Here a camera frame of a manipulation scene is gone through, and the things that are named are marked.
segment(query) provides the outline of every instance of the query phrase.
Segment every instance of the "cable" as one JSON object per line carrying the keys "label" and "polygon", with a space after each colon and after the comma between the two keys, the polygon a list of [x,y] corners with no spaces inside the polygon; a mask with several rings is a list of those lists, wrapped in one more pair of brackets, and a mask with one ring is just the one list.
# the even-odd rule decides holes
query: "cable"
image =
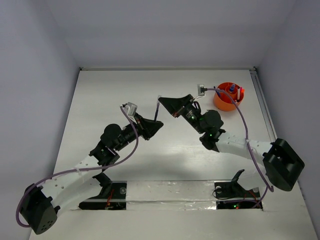
{"label": "cable", "polygon": [[114,166],[117,166],[121,163],[123,163],[124,161],[126,161],[127,159],[129,159],[134,153],[135,151],[137,150],[138,148],[138,144],[139,144],[139,136],[138,136],[138,132],[136,130],[136,127],[134,125],[134,123],[131,121],[131,119],[128,117],[128,115],[126,114],[126,112],[124,111],[123,107],[120,106],[120,109],[121,109],[121,112],[124,114],[125,118],[129,121],[133,131],[134,131],[134,134],[135,134],[135,138],[136,138],[136,141],[135,141],[135,146],[133,148],[133,150],[130,152],[130,154],[128,156],[126,156],[124,159],[122,159],[121,161],[117,162],[117,163],[114,163],[114,164],[110,164],[110,165],[107,165],[107,166],[97,166],[97,167],[85,167],[85,168],[79,168],[79,169],[69,169],[69,170],[65,170],[65,171],[61,171],[61,172],[57,172],[51,176],[48,176],[48,177],[45,177],[43,179],[41,179],[40,181],[36,182],[35,184],[33,184],[32,186],[30,186],[25,192],[24,192],[24,195],[22,196],[22,198],[20,199],[19,203],[18,203],[18,206],[16,208],[16,211],[15,211],[15,220],[16,222],[23,228],[30,228],[29,225],[26,225],[24,223],[22,223],[20,221],[20,218],[19,218],[19,213],[20,213],[20,210],[21,210],[21,206],[22,206],[22,203],[24,202],[25,198],[28,196],[28,194],[35,188],[37,187],[38,185],[44,183],[45,181],[47,180],[51,180],[52,178],[54,177],[57,177],[57,176],[60,176],[60,175],[64,175],[64,174],[69,174],[69,173],[74,173],[74,172],[77,172],[78,170],[80,172],[86,172],[86,171],[92,171],[92,170],[106,170],[108,168],[111,168],[111,167],[114,167]]}
{"label": "cable", "polygon": [[256,205],[254,205],[254,206],[252,207],[252,209],[255,209],[258,205],[260,206],[260,203],[261,203],[262,199],[264,199],[264,197],[266,196],[267,192],[268,192],[268,187],[265,188],[265,191],[264,191],[262,197],[261,197],[260,200],[256,203]]}
{"label": "cable", "polygon": [[233,199],[233,197],[224,197],[224,198],[220,198],[220,197],[217,197],[217,194],[214,195],[214,193],[216,192],[216,190],[214,190],[212,192],[212,196],[214,196],[216,199],[218,200],[228,200],[228,199]]}
{"label": "cable", "polygon": [[254,200],[257,202],[257,197],[256,195],[252,192],[252,191],[248,191],[253,197],[254,197]]}
{"label": "cable", "polygon": [[247,145],[247,148],[249,150],[250,156],[252,158],[253,164],[254,164],[256,170],[258,171],[260,177],[262,178],[263,182],[265,183],[267,189],[269,189],[271,192],[274,192],[274,187],[269,185],[268,181],[266,180],[265,176],[263,175],[263,173],[261,172],[261,170],[260,170],[260,168],[258,166],[258,163],[257,163],[257,160],[256,160],[256,158],[254,156],[254,153],[251,150],[250,143],[249,143],[248,126],[247,126],[246,120],[244,118],[244,115],[242,114],[242,112],[239,109],[238,105],[236,104],[234,99],[225,90],[221,90],[221,89],[217,89],[217,88],[207,88],[207,90],[216,91],[216,92],[223,93],[223,94],[227,95],[228,98],[231,100],[232,104],[236,107],[237,111],[240,114],[240,117],[242,119],[242,122],[243,122],[243,125],[244,125],[244,128],[245,128],[245,140],[247,140],[246,145]]}

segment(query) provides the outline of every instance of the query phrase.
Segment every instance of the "white wall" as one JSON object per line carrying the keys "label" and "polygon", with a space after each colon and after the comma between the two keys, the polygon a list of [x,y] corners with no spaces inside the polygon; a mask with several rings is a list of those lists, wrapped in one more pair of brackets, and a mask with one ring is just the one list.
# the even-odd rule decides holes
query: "white wall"
{"label": "white wall", "polygon": [[78,73],[44,1],[1,0],[1,240],[29,237],[15,210],[24,189],[54,169]]}
{"label": "white wall", "polygon": [[295,0],[46,0],[81,67],[252,67]]}
{"label": "white wall", "polygon": [[299,182],[320,236],[320,1],[298,0],[258,68],[279,138],[305,162]]}

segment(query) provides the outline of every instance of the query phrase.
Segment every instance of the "red wire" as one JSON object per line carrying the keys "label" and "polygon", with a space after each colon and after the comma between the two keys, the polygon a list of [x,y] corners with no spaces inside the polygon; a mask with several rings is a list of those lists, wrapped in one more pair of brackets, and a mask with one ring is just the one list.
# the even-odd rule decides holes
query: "red wire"
{"label": "red wire", "polygon": [[255,195],[252,191],[249,191],[249,193],[254,197],[254,200],[257,202],[257,197],[256,197],[256,195]]}
{"label": "red wire", "polygon": [[106,207],[109,207],[109,205],[110,205],[110,199],[112,199],[112,195],[114,194],[114,189],[112,189],[111,190],[111,194],[110,194],[110,196],[108,197],[108,199],[107,199],[107,201],[106,201]]}
{"label": "red wire", "polygon": [[252,191],[249,191],[249,193],[254,197],[254,200],[258,203],[256,195]]}

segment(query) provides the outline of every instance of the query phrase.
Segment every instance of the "white plastic arm segment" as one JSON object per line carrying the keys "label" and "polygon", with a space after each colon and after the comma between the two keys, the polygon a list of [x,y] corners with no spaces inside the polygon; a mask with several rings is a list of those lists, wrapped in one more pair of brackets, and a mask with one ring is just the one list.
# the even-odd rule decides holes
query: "white plastic arm segment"
{"label": "white plastic arm segment", "polygon": [[[255,140],[250,140],[249,143],[262,174],[265,176],[268,183],[272,185],[266,176],[266,169],[263,163],[263,153],[267,153],[270,150],[272,147],[271,143]],[[222,133],[219,137],[219,141],[216,143],[216,147],[221,153],[229,153],[245,159],[252,159],[247,147],[247,141],[244,137],[240,138],[228,132]],[[238,183],[246,190],[266,186],[256,169],[253,172],[244,171],[240,176]]]}
{"label": "white plastic arm segment", "polygon": [[[87,156],[75,166],[76,169],[94,167],[99,167],[94,156]],[[92,177],[101,172],[99,169],[67,173],[45,181],[41,191],[47,198],[52,197],[51,204],[54,208],[60,206],[57,214],[59,217],[64,211],[100,193],[100,183]]]}

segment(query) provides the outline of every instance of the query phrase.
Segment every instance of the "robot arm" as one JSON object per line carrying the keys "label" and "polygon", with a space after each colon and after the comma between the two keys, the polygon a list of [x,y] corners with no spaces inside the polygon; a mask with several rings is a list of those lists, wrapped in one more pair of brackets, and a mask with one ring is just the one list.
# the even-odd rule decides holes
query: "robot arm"
{"label": "robot arm", "polygon": [[108,125],[97,146],[73,170],[65,171],[66,174],[60,177],[52,177],[41,186],[32,184],[26,189],[19,212],[36,234],[51,228],[57,218],[71,207],[92,196],[107,195],[112,181],[104,171],[119,164],[115,163],[120,158],[116,151],[138,140],[137,137],[149,140],[164,125],[161,121],[143,118],[136,113],[137,106],[133,103],[128,102],[123,108],[135,122],[123,129],[117,124]]}
{"label": "robot arm", "polygon": [[[174,118],[182,116],[199,134],[203,134],[199,140],[206,149],[251,159],[247,140],[221,129],[224,122],[217,111],[208,110],[201,114],[200,105],[192,95],[160,97],[158,100]],[[296,152],[280,138],[271,143],[249,142],[253,157],[265,169],[262,174],[266,172],[267,182],[281,190],[291,191],[305,166]],[[239,184],[246,190],[259,187],[256,182],[239,181]]]}

